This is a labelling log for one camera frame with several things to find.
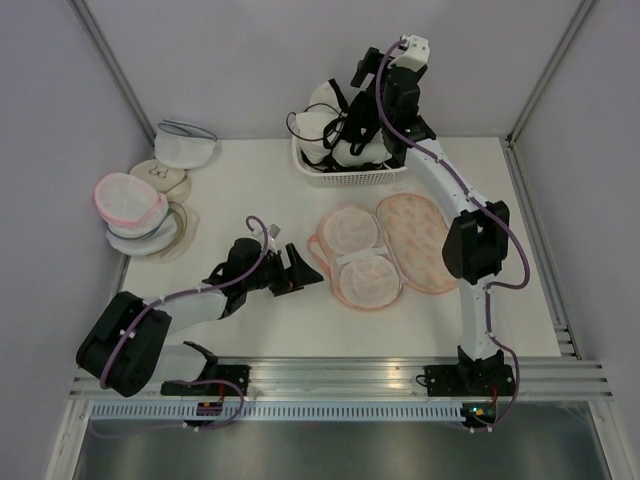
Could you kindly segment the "floral peach laundry bag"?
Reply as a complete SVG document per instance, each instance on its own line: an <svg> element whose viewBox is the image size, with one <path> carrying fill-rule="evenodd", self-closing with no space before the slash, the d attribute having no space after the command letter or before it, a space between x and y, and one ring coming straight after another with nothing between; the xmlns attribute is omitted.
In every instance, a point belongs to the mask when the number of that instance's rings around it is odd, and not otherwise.
<svg viewBox="0 0 640 480"><path fill-rule="evenodd" d="M375 211L347 204L327 213L307 249L348 307L372 311L393 304L408 287L427 295L457 288L442 258L448 225L424 196L400 193Z"/></svg>

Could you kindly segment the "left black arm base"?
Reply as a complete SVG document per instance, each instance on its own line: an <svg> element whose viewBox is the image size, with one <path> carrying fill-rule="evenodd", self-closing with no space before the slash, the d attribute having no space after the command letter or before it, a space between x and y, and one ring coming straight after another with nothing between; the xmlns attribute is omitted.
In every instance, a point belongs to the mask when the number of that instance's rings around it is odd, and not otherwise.
<svg viewBox="0 0 640 480"><path fill-rule="evenodd" d="M195 380L165 381L160 392L175 397L240 397L247 394L250 373L249 365L210 364Z"/></svg>

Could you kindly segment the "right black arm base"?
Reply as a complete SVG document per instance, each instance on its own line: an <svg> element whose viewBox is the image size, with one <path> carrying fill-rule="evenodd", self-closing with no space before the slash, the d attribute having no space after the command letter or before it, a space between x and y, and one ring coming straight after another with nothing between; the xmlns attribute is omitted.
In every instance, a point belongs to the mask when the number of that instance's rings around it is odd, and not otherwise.
<svg viewBox="0 0 640 480"><path fill-rule="evenodd" d="M425 383L430 397L498 397L515 393L515 377L510 366L489 370L457 365L424 367Z"/></svg>

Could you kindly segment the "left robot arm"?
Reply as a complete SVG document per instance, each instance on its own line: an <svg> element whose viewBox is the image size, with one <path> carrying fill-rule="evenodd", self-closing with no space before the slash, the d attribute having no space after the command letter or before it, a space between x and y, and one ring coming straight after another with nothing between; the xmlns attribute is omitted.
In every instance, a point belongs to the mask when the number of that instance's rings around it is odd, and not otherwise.
<svg viewBox="0 0 640 480"><path fill-rule="evenodd" d="M253 291L279 297L322 281L294 244L275 251L240 238L196 287L151 301L129 291L116 294L78 348L76 365L103 389L131 397L151 380L168 336L230 317Z"/></svg>

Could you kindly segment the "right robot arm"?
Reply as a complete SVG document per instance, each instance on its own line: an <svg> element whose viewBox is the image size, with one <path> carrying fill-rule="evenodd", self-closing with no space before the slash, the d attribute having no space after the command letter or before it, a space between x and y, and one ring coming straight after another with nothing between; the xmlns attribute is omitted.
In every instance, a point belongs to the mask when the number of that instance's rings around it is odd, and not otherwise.
<svg viewBox="0 0 640 480"><path fill-rule="evenodd" d="M492 328L491 291L501 284L497 276L508 246L518 240L509 227L508 206L487 200L463 179L419 113L419 81L428 59L424 38L404 36L386 52L368 49L351 84L372 79L367 91L376 103L385 148L423 182L448 219L442 258L458 282L462 314L458 361L451 369L463 392L478 395L509 371L504 360L509 351Z"/></svg>

